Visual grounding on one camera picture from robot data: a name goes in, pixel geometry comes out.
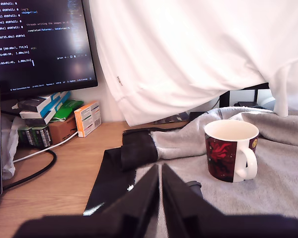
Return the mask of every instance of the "mug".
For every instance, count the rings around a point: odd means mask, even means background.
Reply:
[[[216,120],[204,127],[208,169],[212,176],[226,182],[255,178],[255,149],[259,130],[240,120]]]

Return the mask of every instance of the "stack of boxes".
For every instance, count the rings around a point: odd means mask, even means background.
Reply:
[[[61,92],[19,102],[20,116],[27,124],[18,130],[19,142],[47,148],[69,138],[77,128],[79,137],[85,137],[101,124],[98,101],[79,108],[83,101],[69,96],[70,92]]]

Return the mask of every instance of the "mug rim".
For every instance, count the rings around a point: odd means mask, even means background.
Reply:
[[[256,130],[256,134],[254,134],[253,136],[251,137],[248,137],[248,138],[244,138],[244,139],[239,139],[239,140],[232,140],[232,139],[224,139],[224,138],[220,138],[218,136],[213,136],[213,135],[210,135],[210,133],[207,133],[207,130],[209,130],[209,127],[210,126],[213,126],[214,124],[217,124],[217,123],[221,123],[222,121],[237,121],[237,123],[241,123],[241,124],[247,124],[248,126],[252,127],[253,129]],[[212,137],[214,139],[217,139],[217,140],[222,140],[222,141],[230,141],[230,142],[237,142],[237,141],[244,141],[244,140],[251,140],[251,139],[254,139],[255,137],[257,137],[259,135],[259,129],[257,128],[257,126],[253,125],[252,123],[249,123],[249,122],[246,122],[246,121],[243,121],[243,120],[234,120],[234,119],[223,119],[223,120],[215,120],[215,121],[212,121],[210,123],[208,123],[205,127],[204,127],[204,132],[206,135],[208,135],[209,137]]]

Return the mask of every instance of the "monitor screen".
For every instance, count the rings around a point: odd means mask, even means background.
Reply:
[[[3,98],[97,86],[84,8],[82,0],[0,0]]]

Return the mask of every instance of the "white cable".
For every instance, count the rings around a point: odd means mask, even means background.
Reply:
[[[46,148],[46,149],[44,149],[44,150],[40,150],[40,151],[38,151],[38,152],[35,152],[35,153],[31,154],[31,155],[25,156],[25,157],[23,157],[23,158],[21,158],[21,159],[14,160],[13,163],[16,163],[16,162],[25,160],[25,159],[27,159],[27,158],[30,158],[30,157],[35,156],[35,155],[37,155],[37,154],[40,154],[40,153],[42,153],[42,152],[44,152],[44,151],[46,151],[46,150],[51,150],[51,149],[53,149],[53,148],[55,148],[55,147],[57,147],[57,146],[59,146],[59,145],[64,144],[65,142],[69,141],[70,139],[72,139],[72,138],[73,138],[74,136],[76,136],[77,134],[78,134],[78,132],[75,132],[73,135],[71,135],[71,136],[70,136],[69,138],[67,138],[65,141],[62,141],[62,142],[60,142],[59,144],[50,146],[50,147],[48,147],[48,148]]]

